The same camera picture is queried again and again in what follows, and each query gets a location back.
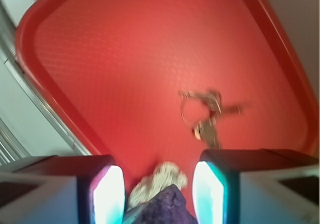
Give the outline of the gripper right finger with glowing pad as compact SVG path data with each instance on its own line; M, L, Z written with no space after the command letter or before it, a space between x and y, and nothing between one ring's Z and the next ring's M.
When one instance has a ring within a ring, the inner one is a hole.
M317 224L320 162L291 149L206 149L192 200L200 224Z

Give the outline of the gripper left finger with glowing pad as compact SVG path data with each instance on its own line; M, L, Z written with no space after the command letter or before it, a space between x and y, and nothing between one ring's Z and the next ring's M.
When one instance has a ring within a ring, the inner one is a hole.
M34 156L0 167L3 224L120 224L122 169L110 155Z

